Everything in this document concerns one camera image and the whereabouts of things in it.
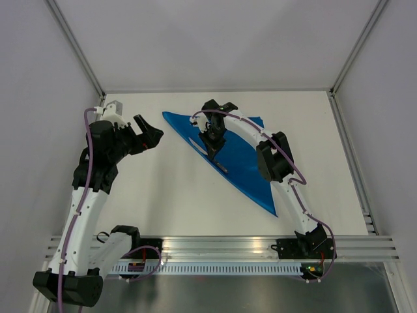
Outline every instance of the blue cloth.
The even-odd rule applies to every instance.
[[[190,124],[190,116],[171,112],[162,112],[164,119],[185,139],[213,168],[233,186],[238,188],[247,197],[277,216],[272,199],[271,186],[262,178],[257,169],[256,151],[240,136],[227,131],[224,135],[226,144],[216,155],[216,160],[224,166],[229,173],[224,173],[219,167],[210,162],[206,155],[191,143],[190,138],[205,150],[204,143],[200,140],[198,127]],[[250,117],[252,121],[263,127],[260,117]]]

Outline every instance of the gray wall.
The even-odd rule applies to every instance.
[[[391,1],[338,98],[379,230],[417,294],[417,1]]]
[[[331,87],[377,0],[57,0],[106,92]]]
[[[42,0],[0,9],[0,310],[26,312],[98,97]]]

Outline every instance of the purple cable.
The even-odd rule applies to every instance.
[[[139,250],[142,250],[142,249],[151,249],[151,250],[154,250],[157,253],[158,257],[159,257],[158,264],[156,265],[156,267],[151,272],[149,272],[145,276],[139,276],[137,278],[132,278],[132,279],[129,280],[129,282],[139,282],[140,280],[144,280],[144,279],[152,276],[157,270],[159,270],[159,268],[161,266],[161,263],[162,263],[162,255],[161,255],[161,252],[157,248],[155,248],[154,246],[140,246],[139,248],[136,248],[136,249],[133,249],[132,251],[129,251],[123,257],[129,256],[132,253],[134,253],[136,251],[139,251]]]
[[[336,258],[336,239],[335,239],[334,234],[333,234],[333,231],[332,231],[332,229],[330,228],[329,225],[327,225],[326,223],[322,222],[318,218],[313,217],[313,215],[311,215],[310,213],[307,212],[307,209],[304,207],[304,204],[302,203],[302,201],[300,199],[300,196],[298,195],[298,192],[297,192],[296,188],[292,184],[292,182],[296,182],[296,183],[300,183],[301,185],[304,185],[304,186],[307,185],[306,178],[302,175],[301,171],[296,167],[296,165],[289,158],[289,156],[287,155],[287,153],[285,153],[284,150],[281,149],[281,147],[274,140],[272,140],[271,137],[269,137],[264,132],[262,132],[262,128],[258,124],[254,123],[253,121],[250,121],[249,119],[242,118],[241,116],[237,116],[235,114],[231,114],[231,113],[228,113],[228,112],[223,112],[223,111],[220,111],[220,110],[200,110],[198,112],[195,112],[193,114],[192,118],[194,119],[196,117],[196,115],[197,114],[200,114],[200,113],[220,113],[220,114],[223,114],[223,115],[226,115],[226,116],[230,116],[230,117],[232,117],[234,119],[239,119],[241,121],[244,121],[245,123],[251,125],[254,129],[256,129],[260,133],[260,135],[264,136],[267,140],[269,140],[273,144],[273,146],[275,147],[275,149],[277,149],[277,151],[279,151],[283,155],[283,157],[288,161],[288,163],[291,165],[291,167],[294,169],[294,171],[300,177],[300,179],[297,179],[297,178],[292,177],[292,178],[290,178],[288,180],[288,183],[290,184],[291,189],[293,190],[293,192],[295,194],[295,197],[297,198],[297,201],[299,202],[299,204],[301,206],[301,209],[303,210],[303,212],[309,218],[311,218],[315,222],[317,222],[317,223],[323,225],[325,228],[327,228],[327,230],[329,231],[330,236],[332,238],[332,241],[333,241],[333,256],[332,256],[332,261],[330,262],[330,265],[329,265],[327,271],[325,273],[323,273],[323,275],[322,275],[321,278],[316,278],[316,279],[313,279],[313,280],[309,280],[309,282],[318,282],[319,279],[326,278],[326,276],[329,274],[329,272],[333,268],[334,260]]]
[[[84,111],[84,123],[85,123],[85,129],[87,131],[87,141],[89,146],[89,168],[87,171],[87,179],[85,180],[85,187],[83,194],[81,196],[81,199],[78,203],[76,212],[79,213],[81,211],[81,208],[83,207],[84,201],[87,197],[88,191],[89,191],[89,185],[91,180],[91,172],[93,171],[93,140],[91,139],[91,132],[89,127],[89,119],[87,117],[88,112],[95,112],[96,109],[94,108],[88,108]],[[71,233],[74,229],[76,220],[78,215],[74,215],[72,217],[71,223],[68,227],[68,230],[65,235],[64,243],[63,243],[63,249],[61,251],[61,259],[64,260],[66,256],[66,250],[68,248],[68,244],[70,242]],[[64,275],[64,263],[59,264],[59,274],[58,274],[58,309],[60,313],[64,312],[63,307],[63,275]]]

